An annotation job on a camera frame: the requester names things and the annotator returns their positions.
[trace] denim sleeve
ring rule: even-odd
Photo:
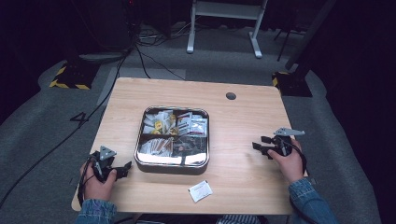
[[[113,223],[113,217],[116,213],[117,207],[114,203],[88,199],[82,203],[81,211],[79,211],[75,224]]]
[[[296,208],[316,223],[338,223],[329,205],[311,186],[305,178],[298,180],[289,186],[291,201]],[[298,213],[293,214],[293,224],[308,223]]]

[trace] silver tin box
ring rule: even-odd
[[[197,108],[147,108],[134,159],[143,172],[202,174],[209,162],[209,115]]]

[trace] person's left hand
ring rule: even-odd
[[[79,169],[80,175],[84,172],[85,163]],[[92,169],[92,162],[88,164],[87,173],[84,176],[84,200],[87,199],[99,199],[108,201],[110,200],[111,190],[113,189],[114,182],[117,179],[117,170],[113,169],[108,175],[105,183],[100,182]]]

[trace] equipment stand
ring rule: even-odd
[[[256,58],[261,58],[262,52],[260,50],[259,44],[257,43],[256,37],[257,33],[259,32],[260,25],[262,24],[262,16],[264,15],[266,5],[267,0],[263,0],[261,6],[246,6],[216,2],[201,2],[193,0],[191,8],[191,30],[189,36],[189,43],[187,46],[187,52],[194,52],[195,16],[201,15],[256,21],[254,32],[249,32],[248,37],[250,39]]]

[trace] hand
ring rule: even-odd
[[[85,163],[79,169],[79,173],[82,175],[84,172]],[[106,183],[100,182],[92,169],[92,162],[88,165],[87,173],[84,176],[85,188],[84,188],[84,200],[87,199],[99,199],[108,201],[110,200],[111,190],[113,189],[114,182],[117,179],[117,170],[113,169],[108,175]]]
[[[291,139],[291,143],[297,146],[301,150],[300,143],[294,139]],[[283,176],[286,177],[289,184],[304,178],[303,161],[301,160],[300,154],[296,150],[292,150],[289,156],[283,157],[277,154],[273,150],[268,150],[268,155],[270,155],[280,166],[280,171]]]

